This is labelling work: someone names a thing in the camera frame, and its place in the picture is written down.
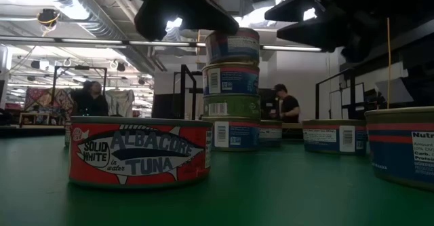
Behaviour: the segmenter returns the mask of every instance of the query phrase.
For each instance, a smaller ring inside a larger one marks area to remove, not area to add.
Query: desk
[[[0,225],[431,225],[434,193],[373,175],[370,159],[286,145],[212,152],[205,181],[152,191],[68,184],[64,136],[0,145]]]

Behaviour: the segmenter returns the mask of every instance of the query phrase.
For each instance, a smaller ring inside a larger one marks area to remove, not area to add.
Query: red tuna can label
[[[191,181],[210,172],[211,143],[210,126],[72,124],[69,177],[120,187]]]

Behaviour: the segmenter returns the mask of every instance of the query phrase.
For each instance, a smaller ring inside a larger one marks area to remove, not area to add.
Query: yellow wire
[[[387,18],[387,51],[389,53],[389,79],[387,80],[387,108],[389,108],[390,99],[391,99],[391,66],[392,66],[390,18]]]
[[[57,19],[59,18],[59,16],[60,16],[60,13],[57,14],[56,18],[54,18],[54,19],[52,19],[52,20],[49,20],[49,21],[43,22],[43,21],[40,21],[40,20],[38,19],[38,22],[39,22],[39,23],[43,23],[43,24],[46,24],[46,23],[52,23],[52,22],[54,22],[55,20],[57,20]]]

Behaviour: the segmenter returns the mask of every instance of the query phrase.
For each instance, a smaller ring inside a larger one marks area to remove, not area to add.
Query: tuna can
[[[434,191],[434,107],[368,111],[374,174]]]
[[[253,94],[213,94],[204,96],[203,116],[260,119],[260,97]]]
[[[304,120],[302,126],[306,151],[366,154],[366,123],[363,120]]]
[[[258,94],[259,67],[221,63],[204,67],[203,94]]]
[[[240,28],[235,35],[214,31],[205,39],[208,64],[248,62],[259,65],[259,34],[253,29]]]
[[[279,147],[282,140],[282,122],[261,120],[259,144],[262,147]]]
[[[71,141],[71,123],[68,121],[65,123],[65,146],[69,147]]]
[[[172,187],[210,173],[212,124],[72,117],[69,179],[109,188]]]
[[[260,121],[242,117],[204,117],[214,123],[212,149],[255,151],[259,148]]]

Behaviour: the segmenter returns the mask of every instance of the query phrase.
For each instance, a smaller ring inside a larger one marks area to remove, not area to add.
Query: nutrition label
[[[336,130],[303,130],[303,139],[306,141],[336,142]]]
[[[412,132],[415,162],[434,162],[434,132]]]

